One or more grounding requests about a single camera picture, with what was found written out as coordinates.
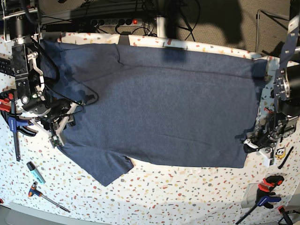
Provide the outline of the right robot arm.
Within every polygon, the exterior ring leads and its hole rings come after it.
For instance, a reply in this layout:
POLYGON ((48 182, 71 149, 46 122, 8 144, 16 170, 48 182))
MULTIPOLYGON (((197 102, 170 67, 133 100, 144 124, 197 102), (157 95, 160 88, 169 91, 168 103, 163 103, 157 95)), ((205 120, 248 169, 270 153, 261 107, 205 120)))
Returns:
POLYGON ((42 16, 37 0, 2 0, 3 35, 12 43, 12 71, 17 105, 21 113, 48 136, 53 147, 64 146, 62 131, 70 123, 79 102, 63 95, 53 96, 52 86, 60 73, 40 45, 42 16))

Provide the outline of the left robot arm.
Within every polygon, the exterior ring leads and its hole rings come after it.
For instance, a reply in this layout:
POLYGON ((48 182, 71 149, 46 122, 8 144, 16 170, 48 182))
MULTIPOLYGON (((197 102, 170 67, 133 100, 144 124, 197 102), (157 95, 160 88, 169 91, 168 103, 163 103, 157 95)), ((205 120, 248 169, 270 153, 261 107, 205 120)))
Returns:
POLYGON ((266 116, 258 116, 254 131, 247 134, 244 141, 246 153, 257 152, 264 157, 266 167, 275 164, 276 147, 296 131, 300 118, 300 66, 291 65, 300 60, 300 2, 290 2, 287 38, 282 46, 278 63, 270 63, 275 68, 273 89, 274 110, 266 116))

